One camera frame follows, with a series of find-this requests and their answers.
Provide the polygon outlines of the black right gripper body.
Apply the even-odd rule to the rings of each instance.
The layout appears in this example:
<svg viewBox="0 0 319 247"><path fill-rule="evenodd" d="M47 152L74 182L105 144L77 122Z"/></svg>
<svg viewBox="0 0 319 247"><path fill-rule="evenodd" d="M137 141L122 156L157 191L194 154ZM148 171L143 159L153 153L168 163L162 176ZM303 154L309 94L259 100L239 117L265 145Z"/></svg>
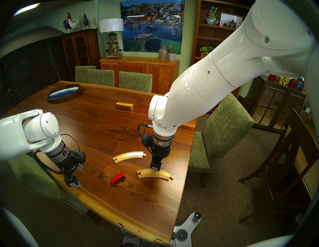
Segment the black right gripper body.
<svg viewBox="0 0 319 247"><path fill-rule="evenodd" d="M166 158L170 154L171 144L167 146L160 146L154 142L150 142L149 144L149 152L152 155L151 164L160 164L162 159Z"/></svg>

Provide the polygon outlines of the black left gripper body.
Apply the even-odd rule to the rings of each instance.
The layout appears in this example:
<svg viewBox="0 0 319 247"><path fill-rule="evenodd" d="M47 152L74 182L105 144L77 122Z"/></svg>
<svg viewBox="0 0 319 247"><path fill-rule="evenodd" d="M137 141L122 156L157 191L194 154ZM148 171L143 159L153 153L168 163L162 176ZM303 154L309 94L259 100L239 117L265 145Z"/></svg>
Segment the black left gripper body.
<svg viewBox="0 0 319 247"><path fill-rule="evenodd" d="M85 152L69 151L65 156L65 159L59 163L59 169L63 172L65 178L71 178L73 172L79 167L80 171L83 171L82 165L86 161Z"/></svg>

